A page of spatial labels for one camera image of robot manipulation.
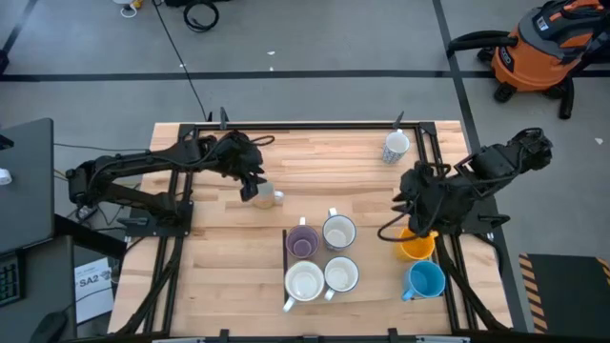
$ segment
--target purple mug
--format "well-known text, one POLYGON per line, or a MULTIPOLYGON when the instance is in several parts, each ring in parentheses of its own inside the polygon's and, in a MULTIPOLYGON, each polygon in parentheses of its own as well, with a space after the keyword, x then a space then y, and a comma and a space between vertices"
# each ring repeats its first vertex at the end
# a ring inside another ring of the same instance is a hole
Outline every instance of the purple mug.
POLYGON ((286 237, 286 249, 296 258, 312 256, 319 245, 320 238, 314 228, 305 225, 305 217, 300 218, 298 225, 286 237))

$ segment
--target keyboard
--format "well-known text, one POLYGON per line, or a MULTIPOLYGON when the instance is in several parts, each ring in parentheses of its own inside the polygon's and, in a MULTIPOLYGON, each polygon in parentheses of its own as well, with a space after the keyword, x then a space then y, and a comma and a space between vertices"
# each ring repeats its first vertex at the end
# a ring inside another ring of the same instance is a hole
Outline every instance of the keyboard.
POLYGON ((0 256, 0 307, 25 296, 24 263, 20 252, 0 256))

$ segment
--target wooden table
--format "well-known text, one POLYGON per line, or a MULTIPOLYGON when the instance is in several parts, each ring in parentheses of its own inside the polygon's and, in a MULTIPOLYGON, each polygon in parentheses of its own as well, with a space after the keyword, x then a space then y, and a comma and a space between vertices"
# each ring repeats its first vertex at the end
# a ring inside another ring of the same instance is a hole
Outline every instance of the wooden table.
MULTIPOLYGON (((439 121, 436 126, 443 161, 456 164, 467 155, 459 122, 439 121)), ((151 150, 172 145, 178 127, 157 124, 151 150)), ((376 238, 377 228, 396 216, 390 208, 400 176, 418 160, 412 131, 406 132, 411 149, 394 166, 380 158, 387 130, 245 132, 251 138, 275 136, 271 146, 261 148, 263 176, 286 194, 284 204, 260 210, 240 201, 238 182, 209 171, 194 176, 193 228, 182 253, 172 336, 218 336, 221 329, 229 329, 231 336, 383 335, 388 328, 399 334, 450 333, 443 297, 400 301, 400 276, 408 264, 393 257, 392 244, 376 238), (296 304, 284 313, 281 232, 300 216, 319 230, 330 207, 357 225, 358 237, 346 253, 359 266, 360 282, 330 303, 296 304)), ((432 156, 429 140, 425 148, 432 156)), ((147 174, 142 190, 166 192, 169 178, 169 171, 147 174)), ((500 322, 511 326, 493 249, 470 236, 460 239, 473 289, 500 322)), ((146 238, 125 257, 109 332, 125 324, 148 292, 157 244, 158 238, 146 238)), ((454 293, 460 327, 466 328, 457 287, 454 293)), ((164 299, 162 293, 156 330, 164 299)))

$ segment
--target orange shop vacuum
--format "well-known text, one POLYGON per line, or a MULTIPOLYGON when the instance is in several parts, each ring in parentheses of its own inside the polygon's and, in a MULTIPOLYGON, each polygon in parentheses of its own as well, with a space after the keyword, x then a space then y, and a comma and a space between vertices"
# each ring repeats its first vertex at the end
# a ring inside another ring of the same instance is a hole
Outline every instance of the orange shop vacuum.
POLYGON ((549 1, 530 10, 511 31, 484 30, 452 40, 447 55, 481 49, 499 86, 494 98, 508 101, 518 91, 541 91, 561 99, 559 118, 572 116, 572 77, 610 49, 610 0, 549 1))

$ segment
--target gray concrete floor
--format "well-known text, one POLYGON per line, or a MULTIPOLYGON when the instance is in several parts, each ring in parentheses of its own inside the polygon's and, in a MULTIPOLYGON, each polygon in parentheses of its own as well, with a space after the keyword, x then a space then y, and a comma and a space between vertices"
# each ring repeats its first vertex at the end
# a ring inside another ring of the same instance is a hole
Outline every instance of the gray concrete floor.
MULTIPOLYGON (((0 44, 20 22, 27 3, 0 3, 0 44)), ((440 3, 450 34, 456 37, 472 30, 510 30, 526 11, 544 0, 440 3)), ((185 27, 181 10, 161 7, 191 72, 449 70, 430 0, 234 0, 218 7, 218 26, 204 34, 185 27)), ((6 74, 183 71, 150 2, 133 19, 122 18, 118 11, 111 0, 79 4, 38 0, 10 51, 6 74)), ((460 52, 457 60, 463 71, 484 70, 472 52, 460 52)), ((400 111, 405 111, 407 120, 463 121, 451 78, 265 78, 193 83, 206 111, 224 106, 233 121, 389 120, 400 111)), ((604 227, 610 221, 610 212, 604 210, 610 192, 604 177, 610 157, 610 119, 605 115, 610 79, 576 81, 570 121, 557 119, 559 103, 542 96, 519 94, 499 105, 492 99, 494 80, 465 79, 464 84, 481 144, 505 142, 517 131, 535 126, 545 129, 555 144, 550 167, 523 175, 497 196, 499 211, 513 218, 504 226, 504 233, 515 274, 520 275, 515 258, 519 252, 594 255, 610 260, 610 233, 604 227), (606 142, 599 145, 595 138, 606 142)), ((54 120, 56 142, 139 148, 149 145, 155 122, 200 121, 203 115, 185 80, 0 82, 0 125, 42 117, 54 120)), ((56 148, 55 167, 66 170, 98 155, 96 151, 56 148)), ((56 181, 55 186, 56 212, 67 214, 73 205, 66 185, 56 181)), ((116 207, 104 209, 112 216, 116 207)), ((103 227, 99 215, 93 225, 103 227)), ((79 255, 81 261, 93 258, 85 252, 79 255)), ((527 309, 521 287, 518 293, 521 308, 527 309)), ((529 312, 523 315, 527 329, 532 330, 529 312)), ((91 326, 81 333, 104 332, 103 322, 91 326)))

